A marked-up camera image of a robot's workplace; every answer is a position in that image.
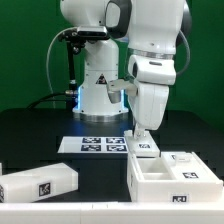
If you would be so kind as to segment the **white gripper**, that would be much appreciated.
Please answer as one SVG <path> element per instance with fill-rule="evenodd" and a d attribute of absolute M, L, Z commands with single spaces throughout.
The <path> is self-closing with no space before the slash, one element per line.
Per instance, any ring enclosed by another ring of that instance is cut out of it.
<path fill-rule="evenodd" d="M 135 82 L 137 94 L 129 97 L 129 105 L 135 119 L 133 136 L 142 139 L 149 136 L 149 130 L 157 130 L 162 122 L 169 87 L 159 84 Z"/>

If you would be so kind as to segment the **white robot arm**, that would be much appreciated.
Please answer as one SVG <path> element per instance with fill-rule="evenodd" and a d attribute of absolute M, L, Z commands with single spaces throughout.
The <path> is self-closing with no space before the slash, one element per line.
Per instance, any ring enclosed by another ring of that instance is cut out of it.
<path fill-rule="evenodd" d="M 60 0 L 73 52 L 84 53 L 84 81 L 73 112 L 90 119 L 131 113 L 135 139 L 159 128 L 174 55 L 189 32 L 186 0 Z"/>

